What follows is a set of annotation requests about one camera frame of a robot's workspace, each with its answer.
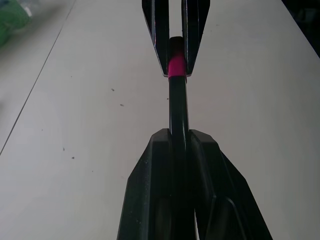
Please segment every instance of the black plastic part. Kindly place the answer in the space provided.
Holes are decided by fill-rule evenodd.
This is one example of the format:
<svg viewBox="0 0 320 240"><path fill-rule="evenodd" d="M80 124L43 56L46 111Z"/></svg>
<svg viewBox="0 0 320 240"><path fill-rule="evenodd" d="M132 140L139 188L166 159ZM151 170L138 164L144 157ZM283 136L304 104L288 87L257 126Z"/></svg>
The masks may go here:
<svg viewBox="0 0 320 240"><path fill-rule="evenodd" d="M171 134L162 129L128 178L118 240L196 239L194 208L180 197L176 167Z"/></svg>
<svg viewBox="0 0 320 240"><path fill-rule="evenodd" d="M186 75L194 70L198 50L210 8L210 0L182 0L182 36L184 56L187 62Z"/></svg>
<svg viewBox="0 0 320 240"><path fill-rule="evenodd" d="M184 38L182 36L173 36L169 39L169 59L172 57L185 54Z"/></svg>
<svg viewBox="0 0 320 240"><path fill-rule="evenodd" d="M181 0L182 37L187 76L192 74L195 66L209 7L210 0ZM162 74L167 77L171 51L169 0L142 0L142 10Z"/></svg>
<svg viewBox="0 0 320 240"><path fill-rule="evenodd" d="M162 74L167 77L169 61L169 1L142 0L142 10Z"/></svg>
<svg viewBox="0 0 320 240"><path fill-rule="evenodd" d="M177 157L186 155L189 131L186 77L169 77L169 129Z"/></svg>
<svg viewBox="0 0 320 240"><path fill-rule="evenodd" d="M271 240L245 178L210 135L189 131L200 240Z"/></svg>
<svg viewBox="0 0 320 240"><path fill-rule="evenodd" d="M179 167L169 129L151 137L128 179L117 239L195 240L195 211L200 240L272 240L246 180L218 144L196 130L187 139Z"/></svg>

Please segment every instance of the green object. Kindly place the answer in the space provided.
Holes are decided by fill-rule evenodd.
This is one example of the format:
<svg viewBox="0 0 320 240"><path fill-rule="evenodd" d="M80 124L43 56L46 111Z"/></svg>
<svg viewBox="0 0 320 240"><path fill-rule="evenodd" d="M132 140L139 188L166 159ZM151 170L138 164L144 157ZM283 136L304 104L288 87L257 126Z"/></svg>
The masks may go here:
<svg viewBox="0 0 320 240"><path fill-rule="evenodd" d="M16 0L0 0L0 46L12 31L25 27L31 18Z"/></svg>

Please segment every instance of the table surface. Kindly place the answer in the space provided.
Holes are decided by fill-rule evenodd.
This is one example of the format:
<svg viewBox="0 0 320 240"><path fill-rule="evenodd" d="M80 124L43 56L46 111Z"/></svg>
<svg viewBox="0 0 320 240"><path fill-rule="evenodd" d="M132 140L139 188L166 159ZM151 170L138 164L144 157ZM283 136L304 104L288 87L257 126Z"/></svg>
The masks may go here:
<svg viewBox="0 0 320 240"><path fill-rule="evenodd" d="M0 48L0 152L38 79L74 0L41 0L32 24Z"/></svg>
<svg viewBox="0 0 320 240"><path fill-rule="evenodd" d="M169 124L141 0L77 0L63 22L0 156L2 240L116 239L127 178ZM273 239L318 239L320 59L282 2L211 1L187 93L190 127L246 178Z"/></svg>

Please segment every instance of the black metal bracket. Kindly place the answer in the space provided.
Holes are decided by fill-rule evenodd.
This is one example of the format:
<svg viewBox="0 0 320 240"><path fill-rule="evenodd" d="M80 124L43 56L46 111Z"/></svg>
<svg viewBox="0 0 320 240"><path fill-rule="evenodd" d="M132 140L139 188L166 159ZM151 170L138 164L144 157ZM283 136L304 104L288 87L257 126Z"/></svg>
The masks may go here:
<svg viewBox="0 0 320 240"><path fill-rule="evenodd" d="M186 75L191 76L204 32L210 0L182 0L182 37ZM142 10L162 74L168 76L170 60L169 0L142 0Z"/></svg>

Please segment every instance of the pink tape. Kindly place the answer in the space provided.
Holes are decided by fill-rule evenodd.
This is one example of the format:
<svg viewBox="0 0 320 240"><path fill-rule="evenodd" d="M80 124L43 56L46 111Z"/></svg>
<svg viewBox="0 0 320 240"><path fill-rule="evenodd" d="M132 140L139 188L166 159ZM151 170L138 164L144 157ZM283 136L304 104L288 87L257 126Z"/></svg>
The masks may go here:
<svg viewBox="0 0 320 240"><path fill-rule="evenodd" d="M173 56L168 65L168 77L185 76L186 75L186 61L184 54L178 53Z"/></svg>

